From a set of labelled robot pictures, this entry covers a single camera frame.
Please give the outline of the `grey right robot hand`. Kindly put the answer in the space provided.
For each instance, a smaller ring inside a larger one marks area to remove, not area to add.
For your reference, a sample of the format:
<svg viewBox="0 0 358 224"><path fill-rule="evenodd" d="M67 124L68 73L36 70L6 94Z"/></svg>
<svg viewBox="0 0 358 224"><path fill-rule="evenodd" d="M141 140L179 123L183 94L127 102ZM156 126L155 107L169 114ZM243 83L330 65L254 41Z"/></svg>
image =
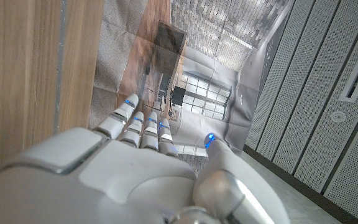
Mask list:
<svg viewBox="0 0 358 224"><path fill-rule="evenodd" d="M0 223L288 223L274 189L214 133L199 172L166 119L133 94L92 130L73 128L0 168Z"/></svg>

